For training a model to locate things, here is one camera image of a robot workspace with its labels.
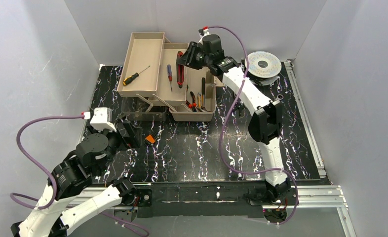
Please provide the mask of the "orange black pliers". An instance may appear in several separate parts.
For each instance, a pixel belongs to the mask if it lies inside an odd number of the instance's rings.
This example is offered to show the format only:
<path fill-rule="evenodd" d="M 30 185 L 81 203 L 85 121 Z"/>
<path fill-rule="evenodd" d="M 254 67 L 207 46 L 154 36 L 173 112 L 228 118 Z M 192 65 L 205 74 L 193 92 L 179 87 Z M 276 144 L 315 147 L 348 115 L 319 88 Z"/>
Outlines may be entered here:
<path fill-rule="evenodd" d="M 195 94 L 192 91 L 190 91 L 190 97 L 191 97 L 191 101 L 187 99 L 186 106 L 189 109 L 191 109 L 193 112 L 196 112 L 196 98 L 195 98 Z"/>

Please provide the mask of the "yellow black utility knife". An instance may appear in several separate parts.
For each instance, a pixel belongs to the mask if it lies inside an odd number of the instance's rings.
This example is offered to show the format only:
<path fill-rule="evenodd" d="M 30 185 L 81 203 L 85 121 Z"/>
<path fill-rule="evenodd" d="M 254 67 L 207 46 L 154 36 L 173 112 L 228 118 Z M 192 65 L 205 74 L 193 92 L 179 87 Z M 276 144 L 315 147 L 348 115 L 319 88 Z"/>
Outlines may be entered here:
<path fill-rule="evenodd" d="M 198 93 L 197 94 L 197 107 L 198 108 L 203 108 L 203 106 L 202 106 L 202 99 L 203 99 L 202 94 Z"/>

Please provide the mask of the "translucent brown beige tool box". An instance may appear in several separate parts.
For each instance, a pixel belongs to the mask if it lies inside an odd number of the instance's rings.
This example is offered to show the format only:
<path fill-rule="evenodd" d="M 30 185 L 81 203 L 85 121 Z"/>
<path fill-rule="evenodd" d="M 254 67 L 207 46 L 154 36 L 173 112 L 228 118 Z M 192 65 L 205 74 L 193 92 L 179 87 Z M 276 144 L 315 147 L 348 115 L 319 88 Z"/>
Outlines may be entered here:
<path fill-rule="evenodd" d="M 177 85 L 176 59 L 178 51 L 186 52 L 188 43 L 172 43 L 164 32 L 138 33 L 130 35 L 127 54 L 117 87 L 122 98 L 121 111 L 131 120 L 164 121 L 169 112 L 175 121 L 209 122 L 214 117 L 216 106 L 216 78 L 207 68 L 200 70 L 184 67 L 183 88 Z M 167 65 L 172 68 L 172 87 L 167 76 Z M 126 77 L 145 70 L 132 83 L 123 86 Z M 201 81 L 206 78 L 205 107 L 196 106 L 193 112 L 186 106 L 191 101 L 190 91 L 201 93 Z"/>

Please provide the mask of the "yellow black screwdriver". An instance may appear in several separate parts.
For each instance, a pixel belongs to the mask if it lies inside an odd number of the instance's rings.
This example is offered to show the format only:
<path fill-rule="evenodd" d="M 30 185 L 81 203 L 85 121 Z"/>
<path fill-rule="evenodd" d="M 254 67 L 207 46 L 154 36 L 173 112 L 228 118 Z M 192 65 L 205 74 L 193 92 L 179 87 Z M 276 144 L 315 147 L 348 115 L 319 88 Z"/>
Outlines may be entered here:
<path fill-rule="evenodd" d="M 132 83 L 137 77 L 140 76 L 140 74 L 141 74 L 142 72 L 144 72 L 145 70 L 147 70 L 147 69 L 150 68 L 150 67 L 151 67 L 151 66 L 148 65 L 148 66 L 147 66 L 146 68 L 144 68 L 142 71 L 136 72 L 136 73 L 134 73 L 133 75 L 131 75 L 131 76 L 129 76 L 129 77 L 126 77 L 126 78 L 123 80 L 123 82 L 122 82 L 123 86 L 127 86 L 127 85 L 129 85 L 130 83 Z"/>

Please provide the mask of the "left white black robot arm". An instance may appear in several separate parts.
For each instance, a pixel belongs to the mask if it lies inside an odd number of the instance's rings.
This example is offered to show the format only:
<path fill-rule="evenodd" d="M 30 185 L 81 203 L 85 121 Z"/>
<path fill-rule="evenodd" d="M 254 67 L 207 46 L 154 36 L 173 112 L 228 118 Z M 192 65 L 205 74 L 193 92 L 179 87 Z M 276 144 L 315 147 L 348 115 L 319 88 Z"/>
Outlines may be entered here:
<path fill-rule="evenodd" d="M 113 180 L 100 194 L 83 203 L 68 205 L 104 172 L 119 151 L 140 147 L 131 122 L 117 119 L 112 129 L 88 125 L 88 136 L 51 172 L 42 196 L 23 221 L 11 225 L 15 237 L 67 237 L 77 227 L 119 205 L 136 201 L 136 188 L 128 178 Z"/>

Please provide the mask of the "red black cutter tool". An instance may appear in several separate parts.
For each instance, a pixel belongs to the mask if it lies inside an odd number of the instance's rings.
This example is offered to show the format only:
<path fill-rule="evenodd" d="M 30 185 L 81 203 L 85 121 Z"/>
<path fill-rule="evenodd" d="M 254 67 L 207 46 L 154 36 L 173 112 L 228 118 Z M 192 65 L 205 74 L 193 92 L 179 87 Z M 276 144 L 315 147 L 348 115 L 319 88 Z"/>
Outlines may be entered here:
<path fill-rule="evenodd" d="M 183 56 L 183 52 L 178 51 L 177 60 L 176 60 L 176 69 L 177 69 L 177 85 L 179 88 L 183 88 L 183 83 L 185 80 L 184 76 L 184 66 L 179 63 L 179 59 Z"/>

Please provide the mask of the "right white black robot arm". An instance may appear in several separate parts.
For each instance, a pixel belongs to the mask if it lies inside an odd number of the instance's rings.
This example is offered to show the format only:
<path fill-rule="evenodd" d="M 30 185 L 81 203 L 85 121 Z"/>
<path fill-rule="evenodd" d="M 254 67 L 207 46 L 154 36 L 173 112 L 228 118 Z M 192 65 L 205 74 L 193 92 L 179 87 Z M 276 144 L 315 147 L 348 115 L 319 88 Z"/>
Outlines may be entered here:
<path fill-rule="evenodd" d="M 241 100 L 252 118 L 248 132 L 258 144 L 265 169 L 266 196 L 268 200 L 285 199 L 290 190 L 290 180 L 280 151 L 283 105 L 280 100 L 265 96 L 247 78 L 247 72 L 232 57 L 226 56 L 221 39 L 216 34 L 204 35 L 200 42 L 191 41 L 186 52 L 177 58 L 178 66 L 191 69 L 207 67 L 212 75 L 235 92 L 235 102 Z"/>

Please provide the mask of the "blue red screwdriver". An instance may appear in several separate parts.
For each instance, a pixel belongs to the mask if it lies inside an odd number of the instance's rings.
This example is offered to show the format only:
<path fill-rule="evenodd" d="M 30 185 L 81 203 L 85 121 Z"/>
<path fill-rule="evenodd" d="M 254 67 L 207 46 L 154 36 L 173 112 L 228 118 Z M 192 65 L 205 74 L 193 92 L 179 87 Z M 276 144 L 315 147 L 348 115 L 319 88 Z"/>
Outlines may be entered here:
<path fill-rule="evenodd" d="M 172 68 L 171 68 L 170 64 L 167 65 L 167 76 L 168 76 L 168 80 L 170 83 L 170 89 L 171 89 L 171 91 L 173 91 L 173 87 L 172 87 L 173 76 L 172 76 Z"/>

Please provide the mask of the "orange black scraper tool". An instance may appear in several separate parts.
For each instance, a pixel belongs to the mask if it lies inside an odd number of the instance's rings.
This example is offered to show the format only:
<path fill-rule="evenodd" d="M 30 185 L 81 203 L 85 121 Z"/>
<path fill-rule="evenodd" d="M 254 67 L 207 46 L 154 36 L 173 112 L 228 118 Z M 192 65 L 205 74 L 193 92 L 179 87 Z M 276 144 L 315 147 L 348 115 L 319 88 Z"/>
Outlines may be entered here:
<path fill-rule="evenodd" d="M 150 134 L 147 137 L 145 137 L 144 142 L 146 145 L 152 145 L 156 142 L 156 138 Z"/>

